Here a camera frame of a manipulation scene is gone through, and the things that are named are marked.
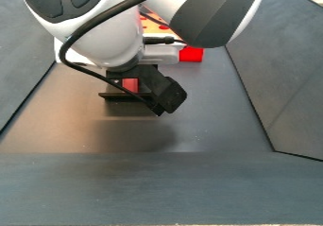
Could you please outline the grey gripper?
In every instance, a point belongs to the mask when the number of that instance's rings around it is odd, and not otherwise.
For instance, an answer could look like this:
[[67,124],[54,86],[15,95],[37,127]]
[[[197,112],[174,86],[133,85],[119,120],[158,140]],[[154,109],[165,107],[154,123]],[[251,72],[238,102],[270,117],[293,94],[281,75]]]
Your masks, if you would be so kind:
[[147,33],[143,39],[145,56],[141,64],[173,65],[179,63],[179,51],[187,44],[177,35]]

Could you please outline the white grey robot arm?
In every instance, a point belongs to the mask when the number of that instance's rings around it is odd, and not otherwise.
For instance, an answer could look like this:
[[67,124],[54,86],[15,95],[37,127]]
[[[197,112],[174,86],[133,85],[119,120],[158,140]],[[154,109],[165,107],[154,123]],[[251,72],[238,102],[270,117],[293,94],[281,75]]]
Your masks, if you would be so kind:
[[[78,28],[127,0],[25,0],[49,32],[66,41]],[[99,24],[73,45],[98,66],[121,70],[145,58],[139,8],[167,22],[193,47],[227,45],[243,32],[263,0],[145,0]]]

